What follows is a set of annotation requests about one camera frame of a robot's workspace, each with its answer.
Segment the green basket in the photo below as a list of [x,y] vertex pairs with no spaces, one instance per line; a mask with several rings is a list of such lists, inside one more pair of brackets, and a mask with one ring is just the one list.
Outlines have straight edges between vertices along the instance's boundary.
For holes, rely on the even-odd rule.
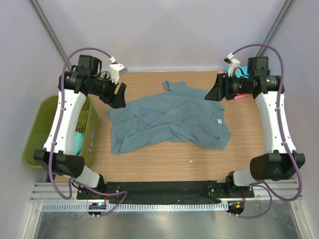
[[[23,151],[23,160],[27,166],[32,168],[42,168],[34,159],[33,153],[36,149],[43,149],[52,124],[58,103],[58,96],[52,96],[46,99],[40,105],[33,123],[29,138]],[[84,157],[85,165],[90,167],[94,159],[94,140],[99,128],[99,118],[93,107],[90,97],[82,107],[79,119],[76,125],[76,131],[84,133],[84,142],[79,156]]]

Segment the wooden tabletop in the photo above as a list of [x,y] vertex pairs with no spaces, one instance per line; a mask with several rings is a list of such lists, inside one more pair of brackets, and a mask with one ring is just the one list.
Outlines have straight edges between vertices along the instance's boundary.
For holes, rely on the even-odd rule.
[[[185,81],[190,87],[210,90],[217,72],[127,73],[126,102],[164,92],[162,83]],[[112,124],[106,110],[110,107],[94,98],[100,118],[91,169],[105,181],[194,181],[224,180],[230,171],[244,169],[251,158],[263,154],[264,133],[261,116],[252,96],[221,103],[231,138],[224,150],[200,148],[194,143],[161,142],[120,155],[111,153]],[[56,181],[66,181],[57,177]]]

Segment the blue t-shirt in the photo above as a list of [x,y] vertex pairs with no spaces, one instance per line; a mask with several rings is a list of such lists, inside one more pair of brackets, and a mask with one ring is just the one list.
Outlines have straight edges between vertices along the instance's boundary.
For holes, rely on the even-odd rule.
[[206,101],[207,91],[190,88],[185,82],[165,81],[163,86],[167,92],[107,111],[113,124],[112,153],[128,153],[164,140],[226,147],[230,132],[220,102]]

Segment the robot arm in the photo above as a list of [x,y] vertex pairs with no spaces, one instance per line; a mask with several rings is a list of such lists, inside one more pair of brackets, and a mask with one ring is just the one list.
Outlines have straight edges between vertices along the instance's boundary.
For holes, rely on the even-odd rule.
[[[227,57],[225,61],[230,64],[230,68],[234,64],[238,65],[238,61],[235,61],[233,57],[232,60]],[[289,179],[296,172],[282,142],[276,112],[281,77],[270,75],[267,57],[249,58],[248,74],[248,78],[238,78],[234,72],[218,74],[214,87],[205,97],[206,100],[221,101],[223,98],[232,100],[237,94],[252,94],[262,117],[265,154],[253,158],[246,169],[229,173],[226,182],[230,190],[249,186],[256,181]],[[284,108],[284,89],[281,92],[280,101],[280,113],[287,145],[300,168],[305,162],[305,156],[296,152],[289,134]]]
[[58,132],[56,145],[53,153],[52,172],[57,175],[75,178],[77,182],[105,192],[103,176],[93,172],[85,166],[85,160],[81,156],[72,155],[73,138],[80,111],[88,94],[99,96],[100,100],[113,108],[126,106],[124,93],[126,85],[122,83],[117,94],[116,87],[119,85],[119,77],[127,72],[122,64],[116,63],[111,58],[109,76],[105,74],[100,78],[102,62],[95,57],[80,55],[78,66],[72,66],[72,71],[65,73],[64,79],[64,109],[61,109],[61,91],[58,94],[58,105],[50,134],[43,146],[43,150],[34,152],[34,159],[44,168],[48,169],[49,154],[53,136],[58,124],[60,110],[64,110],[60,130]]

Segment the white wall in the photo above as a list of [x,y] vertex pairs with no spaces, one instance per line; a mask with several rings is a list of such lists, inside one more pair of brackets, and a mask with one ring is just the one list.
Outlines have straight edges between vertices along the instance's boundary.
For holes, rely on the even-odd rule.
[[0,48],[0,237],[18,239],[34,183],[44,179],[22,152],[40,103],[57,93],[63,63],[27,0],[1,3]]
[[[297,151],[306,156],[306,163],[301,168],[303,195],[317,224],[319,221],[318,11],[318,0],[296,0],[272,43],[282,54],[285,63],[287,121]],[[280,73],[278,60],[273,54],[270,54],[270,67],[274,73]]]
[[[98,47],[126,64],[129,71],[224,68],[223,59],[229,52],[264,40],[284,3],[284,0],[38,1],[67,54],[80,47]],[[247,50],[242,59],[257,50]]]

